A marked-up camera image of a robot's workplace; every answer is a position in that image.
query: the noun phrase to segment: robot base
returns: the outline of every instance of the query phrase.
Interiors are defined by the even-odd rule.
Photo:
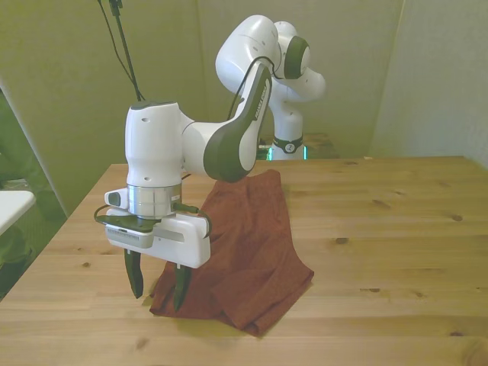
[[[295,152],[288,153],[275,144],[272,144],[269,149],[268,160],[307,160],[307,147],[301,145]]]

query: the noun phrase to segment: cable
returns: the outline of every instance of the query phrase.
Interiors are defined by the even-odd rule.
[[[144,101],[146,100],[143,96],[143,94],[140,92],[139,88],[137,87],[137,83],[130,77],[130,74],[129,72],[127,71],[124,63],[122,62],[122,59],[120,58],[119,56],[119,53],[117,51],[117,46],[115,44],[115,39],[114,39],[114,34],[112,33],[112,29],[110,27],[110,23],[108,22],[108,18],[107,18],[107,14],[105,13],[105,10],[104,10],[104,7],[103,5],[101,4],[101,0],[98,0],[98,4],[100,5],[100,9],[101,9],[101,13],[104,15],[104,19],[105,19],[105,23],[107,25],[107,29],[108,29],[108,33],[110,34],[110,39],[112,40],[112,45],[114,46],[114,51],[115,51],[115,56],[117,57],[117,59],[119,60],[119,63],[120,65],[122,66],[122,69],[124,69],[126,75],[127,75],[127,78],[129,78],[130,80],[130,83],[133,85],[133,87],[136,89],[136,95],[137,95],[137,98],[139,99],[139,97],[141,97]]]
[[[103,221],[101,221],[101,220],[99,220],[99,219],[98,219],[98,213],[99,213],[100,211],[102,211],[104,208],[107,208],[107,207],[110,207],[110,204],[105,204],[105,205],[103,205],[103,206],[101,206],[101,207],[97,208],[97,210],[96,210],[96,211],[93,213],[93,218],[95,219],[95,221],[96,221],[97,223],[103,223],[103,224],[105,225],[105,223],[104,223]]]
[[[175,202],[172,205],[172,209],[174,211],[188,212],[190,214],[196,214],[200,217],[203,217],[208,222],[208,231],[207,231],[207,235],[205,235],[204,239],[207,238],[212,233],[212,220],[210,219],[210,217],[205,212],[200,210],[198,207],[188,206],[187,204],[179,204],[178,202]]]
[[[256,63],[256,61],[258,61],[260,59],[266,59],[267,61],[270,62],[271,66],[272,66],[273,76],[274,76],[275,79],[277,79],[277,80],[282,80],[283,79],[283,78],[280,78],[280,77],[278,77],[276,75],[276,72],[275,72],[275,63],[273,63],[273,61],[271,61],[271,59],[269,57],[267,57],[267,56],[259,56],[259,57],[256,57],[253,61],[251,61],[251,64],[247,68],[246,74],[244,75],[244,78],[242,78],[241,84],[239,85],[239,88],[237,89],[237,91],[236,91],[236,93],[234,95],[234,99],[232,100],[232,104],[230,105],[229,114],[227,115],[227,120],[229,120],[232,117],[232,112],[234,110],[234,105],[236,105],[236,101],[237,101],[237,98],[239,97],[239,93],[240,93],[242,87],[244,86],[244,84],[246,83],[247,77],[249,76],[249,73],[251,72],[252,67],[254,66],[254,64]]]

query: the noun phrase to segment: fabric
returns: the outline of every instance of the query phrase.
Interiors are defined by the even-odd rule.
[[[313,272],[298,258],[280,174],[218,181],[202,211],[211,218],[211,256],[194,269],[184,303],[173,307],[175,265],[168,262],[152,293],[160,316],[218,319],[261,336],[309,287]]]

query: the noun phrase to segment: wood grain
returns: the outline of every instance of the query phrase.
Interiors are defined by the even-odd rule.
[[[463,158],[259,162],[281,172],[313,286],[263,338],[149,313],[164,263],[143,257],[135,300],[123,252],[92,219],[124,186],[113,165],[0,303],[12,365],[470,365],[488,360],[488,173]],[[184,181],[201,205],[208,178]]]

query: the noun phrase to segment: black cable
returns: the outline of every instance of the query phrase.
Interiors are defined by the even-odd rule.
[[[133,87],[136,89],[136,95],[137,95],[137,99],[139,100],[139,97],[141,97],[144,101],[146,100],[143,96],[143,94],[140,92],[139,88],[137,87],[137,83],[132,80],[132,78],[130,77],[130,74],[129,72],[127,71],[124,63],[122,62],[122,59],[120,58],[119,56],[119,53],[117,51],[117,46],[115,44],[115,39],[114,39],[114,34],[112,33],[112,29],[110,27],[110,23],[108,22],[108,19],[107,19],[107,14],[105,13],[105,10],[104,10],[104,7],[103,5],[101,4],[101,0],[98,0],[98,4],[100,5],[100,9],[101,9],[101,13],[104,15],[104,19],[105,19],[105,23],[107,25],[107,29],[108,29],[108,33],[110,34],[110,39],[112,40],[112,45],[114,46],[114,51],[115,51],[115,56],[117,57],[117,59],[119,60],[119,63],[120,65],[122,66],[122,69],[124,69],[126,75],[127,75],[127,78],[129,78],[130,80],[130,83],[133,85]]]
[[[101,207],[97,208],[97,210],[96,210],[96,211],[93,213],[93,218],[95,219],[95,221],[96,221],[97,223],[103,223],[103,224],[105,225],[105,223],[104,223],[103,221],[101,221],[101,220],[99,220],[99,219],[98,219],[98,213],[99,213],[100,211],[102,211],[104,208],[107,208],[107,207],[110,207],[110,204],[105,204],[105,205],[103,205],[103,206],[101,206]]]
[[[237,98],[239,97],[239,93],[240,93],[242,87],[244,86],[244,84],[246,83],[247,77],[249,76],[249,73],[251,72],[252,67],[254,66],[254,64],[256,63],[256,61],[258,61],[260,59],[266,59],[267,61],[270,62],[271,66],[272,66],[272,69],[273,69],[273,76],[274,76],[275,79],[278,79],[278,80],[282,80],[283,79],[283,78],[280,78],[280,77],[276,76],[275,63],[273,63],[273,61],[271,61],[271,59],[269,57],[267,57],[267,56],[259,56],[259,57],[256,57],[253,61],[251,61],[251,64],[247,68],[247,71],[246,71],[246,74],[244,75],[244,78],[242,78],[241,85],[239,85],[239,88],[237,89],[237,91],[236,91],[236,93],[234,95],[234,99],[232,100],[232,104],[230,105],[229,114],[227,115],[227,120],[229,120],[232,117],[232,112],[234,110],[234,105],[236,105],[236,101],[237,101]]]
[[[115,21],[117,22],[117,26],[119,28],[120,39],[122,40],[122,47],[124,48],[125,57],[127,59],[127,65],[129,66],[130,78],[132,79],[134,88],[136,89],[137,100],[140,101],[142,95],[140,94],[139,87],[137,86],[136,74],[134,73],[134,69],[132,67],[132,61],[130,60],[129,48],[127,47],[127,42],[125,41],[124,29],[122,29],[122,23],[120,22],[120,12],[115,14]]]

